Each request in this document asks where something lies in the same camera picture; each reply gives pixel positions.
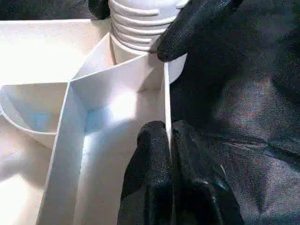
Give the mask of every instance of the white 3d-printed part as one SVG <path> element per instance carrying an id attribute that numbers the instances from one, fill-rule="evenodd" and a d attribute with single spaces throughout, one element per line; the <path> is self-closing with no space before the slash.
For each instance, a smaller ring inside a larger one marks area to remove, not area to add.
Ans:
<path id="1" fill-rule="evenodd" d="M 0 187 L 21 193 L 24 184 L 29 190 L 10 207 L 19 206 L 19 211 L 2 210 L 6 217 L 1 224 L 19 216 L 23 223 L 13 224 L 33 224 L 36 219 L 37 225 L 116 224 L 123 176 L 139 130 L 149 121 L 162 120 L 170 142 L 169 82 L 181 73 L 186 56 L 163 63 L 155 53 L 121 43 L 110 25 L 110 19 L 0 22 L 0 46 L 5 46 L 0 59 L 10 65 L 0 68 L 8 75 L 0 81 L 0 140 L 7 141 L 0 142 L 5 153 L 1 160 L 7 165 L 6 170 L 0 166 Z M 51 43 L 53 51 L 25 54 L 26 48 L 35 52 L 44 47 L 34 40 Z M 24 57 L 12 57 L 17 54 Z M 36 69 L 37 62 L 43 66 Z M 9 130 L 14 130 L 11 141 Z M 19 136 L 24 138 L 17 146 Z M 11 149 L 14 157 L 30 155 L 12 162 L 6 154 Z M 51 159 L 42 161 L 47 153 Z M 11 165 L 25 171 L 6 179 Z M 48 165 L 48 174 L 41 174 L 41 190 L 34 191 L 36 184 L 28 178 L 38 177 L 35 173 Z M 32 209 L 31 198 L 37 204 Z"/>
<path id="2" fill-rule="evenodd" d="M 129 48 L 155 52 L 157 39 L 188 0 L 109 0 L 113 32 Z"/>

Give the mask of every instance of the glove finger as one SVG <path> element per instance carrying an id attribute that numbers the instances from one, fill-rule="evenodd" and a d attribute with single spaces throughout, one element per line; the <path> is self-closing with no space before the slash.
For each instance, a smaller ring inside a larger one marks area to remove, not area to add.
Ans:
<path id="1" fill-rule="evenodd" d="M 170 224 L 172 205 L 172 167 L 165 125 L 153 121 L 141 129 L 126 169 L 118 224 Z"/>
<path id="2" fill-rule="evenodd" d="M 108 0 L 89 0 L 89 10 L 100 20 L 106 19 L 110 15 Z"/>
<path id="3" fill-rule="evenodd" d="M 239 205 L 220 165 L 211 159 L 208 143 L 186 122 L 173 126 L 173 164 L 180 191 L 175 189 L 177 222 L 243 224 Z"/>
<path id="4" fill-rule="evenodd" d="M 172 61 L 188 52 L 201 30 L 218 29 L 243 0 L 190 0 L 161 37 L 157 56 Z"/>

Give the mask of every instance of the white plastic box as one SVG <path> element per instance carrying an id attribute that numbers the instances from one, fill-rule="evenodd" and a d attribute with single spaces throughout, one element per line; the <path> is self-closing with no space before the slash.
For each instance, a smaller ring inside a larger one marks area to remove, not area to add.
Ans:
<path id="1" fill-rule="evenodd" d="M 183 64 L 126 49 L 110 28 L 0 22 L 0 224 L 116 224 L 140 128 L 162 120 L 171 138 L 169 76 Z M 5 169 L 11 158 L 27 159 L 25 171 Z"/>

